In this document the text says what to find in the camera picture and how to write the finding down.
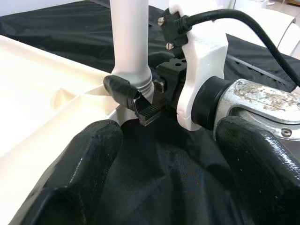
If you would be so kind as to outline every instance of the black rubber cap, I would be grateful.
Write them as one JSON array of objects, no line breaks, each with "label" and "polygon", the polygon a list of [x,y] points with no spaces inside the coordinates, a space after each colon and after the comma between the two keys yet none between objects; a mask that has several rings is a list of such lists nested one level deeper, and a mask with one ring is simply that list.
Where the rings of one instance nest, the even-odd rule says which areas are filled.
[{"label": "black rubber cap", "polygon": [[208,130],[212,130],[219,100],[231,84],[232,82],[216,76],[208,79],[200,88],[194,100],[192,121]]}]

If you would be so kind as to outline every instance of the white plastic housing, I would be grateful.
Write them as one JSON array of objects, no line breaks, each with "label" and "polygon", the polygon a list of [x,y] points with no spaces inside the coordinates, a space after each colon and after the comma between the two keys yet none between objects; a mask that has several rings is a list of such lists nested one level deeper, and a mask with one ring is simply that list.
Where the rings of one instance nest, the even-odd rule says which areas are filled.
[{"label": "white plastic housing", "polygon": [[108,95],[106,72],[0,36],[0,224],[87,125],[130,116]]},{"label": "white plastic housing", "polygon": [[[215,10],[214,0],[170,0],[169,10],[180,16],[195,15]],[[228,42],[226,34],[212,21],[193,26],[187,33],[188,43],[182,47],[187,60],[187,76],[177,105],[177,120],[187,130],[200,128],[191,119],[192,106],[197,92],[212,76],[224,78],[224,63]]]}]

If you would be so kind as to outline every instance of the black connector plug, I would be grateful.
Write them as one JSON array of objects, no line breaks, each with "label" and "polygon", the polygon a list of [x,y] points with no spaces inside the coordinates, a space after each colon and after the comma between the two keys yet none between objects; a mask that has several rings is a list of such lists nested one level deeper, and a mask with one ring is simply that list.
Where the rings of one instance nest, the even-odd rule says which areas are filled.
[{"label": "black connector plug", "polygon": [[181,47],[188,43],[187,32],[192,29],[187,26],[187,18],[186,15],[180,17],[179,13],[170,14],[167,9],[158,19],[158,24],[167,42],[166,48],[172,50],[178,59],[184,58]]}]

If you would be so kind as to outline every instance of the black fabric cloth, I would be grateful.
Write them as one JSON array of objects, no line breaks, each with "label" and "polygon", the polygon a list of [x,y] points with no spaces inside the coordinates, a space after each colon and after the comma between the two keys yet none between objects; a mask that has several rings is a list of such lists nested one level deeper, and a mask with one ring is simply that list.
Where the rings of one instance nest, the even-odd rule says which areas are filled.
[{"label": "black fabric cloth", "polygon": [[253,225],[212,133],[162,117],[124,135],[97,211],[110,225]]},{"label": "black fabric cloth", "polygon": [[[111,72],[114,53],[109,1],[93,1],[96,3],[74,2],[0,17],[0,35]],[[159,53],[167,51],[161,30],[155,24],[161,12],[160,9],[150,7],[149,54],[155,54],[151,59],[156,61],[162,58]],[[288,92],[296,87],[266,48],[229,35],[227,38],[231,55],[284,78],[289,85],[274,81],[230,59],[225,62],[225,79],[235,81],[245,78]],[[300,71],[299,60],[289,56],[285,58],[296,71]]]},{"label": "black fabric cloth", "polygon": [[[93,2],[3,16],[0,35],[106,72],[114,66],[110,10]],[[228,41],[231,55],[276,72],[290,85],[228,59],[226,79],[243,77],[286,91],[295,88],[266,49],[231,36]],[[151,23],[149,54],[152,67],[172,57],[160,28]],[[300,71],[299,61],[286,58]],[[122,131],[123,145],[109,170],[94,224],[254,224],[210,131],[189,132],[167,117],[148,127],[128,121]]]}]

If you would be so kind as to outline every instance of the white vertical pole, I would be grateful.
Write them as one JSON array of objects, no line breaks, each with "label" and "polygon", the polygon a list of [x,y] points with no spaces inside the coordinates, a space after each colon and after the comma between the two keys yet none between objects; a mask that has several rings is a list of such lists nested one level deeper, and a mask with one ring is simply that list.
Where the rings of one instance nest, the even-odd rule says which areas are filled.
[{"label": "white vertical pole", "polygon": [[148,66],[148,0],[110,0],[115,67],[113,75],[152,95]]}]

